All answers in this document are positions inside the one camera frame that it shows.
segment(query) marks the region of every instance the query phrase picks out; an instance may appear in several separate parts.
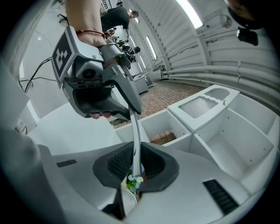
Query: black shirt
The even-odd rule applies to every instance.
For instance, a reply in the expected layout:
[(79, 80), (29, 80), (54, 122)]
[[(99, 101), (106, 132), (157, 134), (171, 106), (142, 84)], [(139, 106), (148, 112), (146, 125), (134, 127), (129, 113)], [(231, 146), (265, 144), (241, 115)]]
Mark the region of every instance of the black shirt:
[(122, 46), (122, 52), (124, 52), (126, 54), (127, 59), (133, 63), (133, 60), (135, 59), (135, 54), (134, 51), (132, 50), (131, 47), (129, 46)]
[(115, 26), (123, 26), (124, 29), (128, 29), (129, 23), (130, 16), (128, 15), (127, 10), (123, 7), (109, 9), (105, 15), (101, 16), (103, 32), (106, 32)]

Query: black rubber grip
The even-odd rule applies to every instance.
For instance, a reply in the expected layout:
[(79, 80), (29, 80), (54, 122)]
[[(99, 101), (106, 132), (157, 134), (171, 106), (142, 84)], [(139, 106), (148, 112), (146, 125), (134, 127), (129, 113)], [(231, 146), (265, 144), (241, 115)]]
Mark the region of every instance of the black rubber grip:
[(86, 88), (74, 90), (73, 96), (76, 105), (84, 114), (110, 112), (120, 114), (130, 120), (129, 110), (111, 96), (110, 87)]

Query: finger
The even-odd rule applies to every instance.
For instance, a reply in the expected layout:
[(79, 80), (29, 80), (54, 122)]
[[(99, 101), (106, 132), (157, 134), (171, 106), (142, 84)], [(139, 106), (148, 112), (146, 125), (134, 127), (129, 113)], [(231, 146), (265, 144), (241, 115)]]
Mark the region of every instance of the finger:
[(102, 113), (102, 115), (103, 115), (103, 117), (105, 117), (105, 118), (111, 117), (111, 114), (108, 113), (108, 112), (104, 112), (104, 113)]
[(93, 119), (98, 119), (98, 118), (100, 118), (101, 117), (101, 114), (91, 114), (91, 117), (93, 118)]

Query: hand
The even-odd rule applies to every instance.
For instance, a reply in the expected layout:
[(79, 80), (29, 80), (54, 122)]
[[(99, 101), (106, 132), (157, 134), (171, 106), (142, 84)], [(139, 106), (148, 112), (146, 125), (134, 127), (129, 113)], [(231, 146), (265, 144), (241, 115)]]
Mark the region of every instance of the hand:
[[(105, 40), (103, 39), (103, 37), (99, 34), (81, 33), (81, 34), (78, 35), (78, 39), (80, 41), (82, 41), (84, 43), (87, 43), (89, 45), (92, 45), (94, 47), (103, 46), (103, 45), (107, 44), (105, 42)], [(117, 64), (116, 58), (113, 58), (110, 61), (104, 63), (103, 68), (106, 68), (113, 63)], [(98, 119), (101, 116), (103, 116), (105, 118), (109, 118), (111, 116), (111, 114), (107, 113), (107, 112), (91, 114), (91, 117), (94, 118), (94, 119)]]

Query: black cable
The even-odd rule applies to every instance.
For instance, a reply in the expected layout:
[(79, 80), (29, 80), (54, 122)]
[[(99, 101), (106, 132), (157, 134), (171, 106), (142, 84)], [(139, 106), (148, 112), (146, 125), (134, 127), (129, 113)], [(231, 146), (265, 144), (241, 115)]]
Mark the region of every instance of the black cable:
[[(49, 81), (54, 81), (54, 82), (56, 82), (56, 80), (54, 80), (54, 79), (48, 79), (48, 78), (45, 78), (45, 77), (37, 77), (37, 78), (34, 78), (34, 79), (32, 79), (32, 80), (35, 80), (35, 79), (45, 79), (45, 80), (49, 80)], [(20, 80), (20, 82), (26, 82), (26, 81), (30, 82), (30, 83), (29, 83), (30, 87), (33, 87), (33, 86), (34, 86), (33, 82), (30, 81), (30, 79)]]
[(24, 130), (25, 130), (25, 134), (27, 135), (27, 127), (26, 127), (26, 126), (24, 126), (24, 128), (23, 128), (23, 130), (22, 130), (22, 132), (21, 132), (21, 133), (23, 133), (23, 132), (24, 132)]
[(37, 74), (37, 72), (39, 71), (39, 69), (41, 68), (41, 66), (42, 66), (43, 64), (49, 62), (50, 60), (51, 60), (51, 57), (49, 57), (49, 58), (43, 60), (43, 61), (39, 64), (39, 66), (37, 67), (36, 71), (35, 71), (34, 74), (32, 75), (31, 79), (30, 79), (29, 82), (27, 83), (27, 86), (25, 87), (25, 90), (24, 90), (25, 93), (28, 92), (29, 87), (30, 87), (30, 83), (32, 82), (34, 76)]
[(19, 81), (19, 75), (17, 76), (17, 80), (18, 80), (19, 85), (21, 86), (22, 91), (24, 91), (24, 89), (23, 89), (23, 87), (21, 85), (21, 82)]

